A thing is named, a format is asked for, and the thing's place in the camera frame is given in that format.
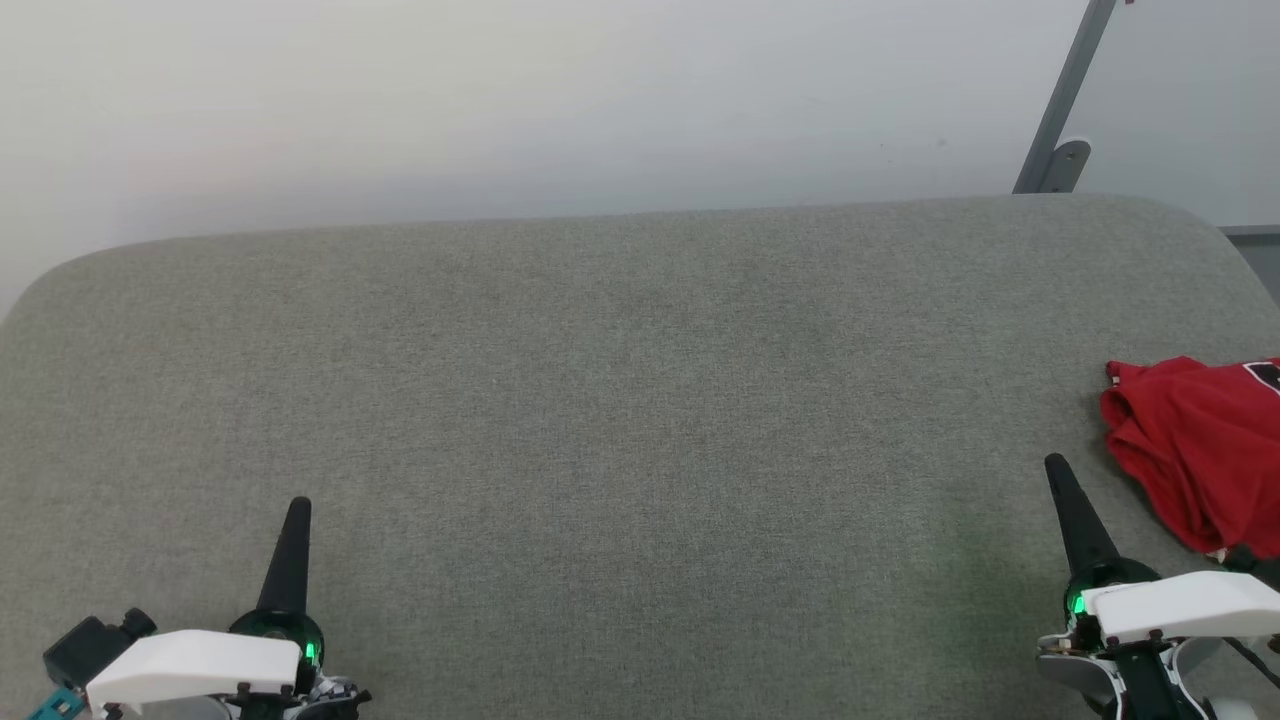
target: red cloth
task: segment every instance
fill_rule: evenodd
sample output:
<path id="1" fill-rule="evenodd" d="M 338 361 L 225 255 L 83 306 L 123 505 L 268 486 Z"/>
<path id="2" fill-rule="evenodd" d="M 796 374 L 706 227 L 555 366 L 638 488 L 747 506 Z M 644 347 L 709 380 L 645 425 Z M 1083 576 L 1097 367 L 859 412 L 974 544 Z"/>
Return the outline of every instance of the red cloth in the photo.
<path id="1" fill-rule="evenodd" d="M 1201 552 L 1280 556 L 1280 359 L 1210 368 L 1107 363 L 1107 450 Z"/>

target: gray fabric surface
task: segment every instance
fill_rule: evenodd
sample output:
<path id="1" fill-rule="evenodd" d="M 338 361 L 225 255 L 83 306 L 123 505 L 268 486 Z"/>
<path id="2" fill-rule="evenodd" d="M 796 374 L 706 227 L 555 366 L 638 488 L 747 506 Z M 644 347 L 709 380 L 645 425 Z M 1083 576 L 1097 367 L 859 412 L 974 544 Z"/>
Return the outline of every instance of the gray fabric surface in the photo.
<path id="1" fill-rule="evenodd" d="M 367 227 L 100 252 L 0 327 L 0 714 L 86 614 L 225 628 L 288 500 L 367 717 L 1088 717 L 1039 679 L 1108 359 L 1275 355 L 1228 241 L 1116 197 Z M 1280 711 L 1236 657 L 1194 678 Z"/>

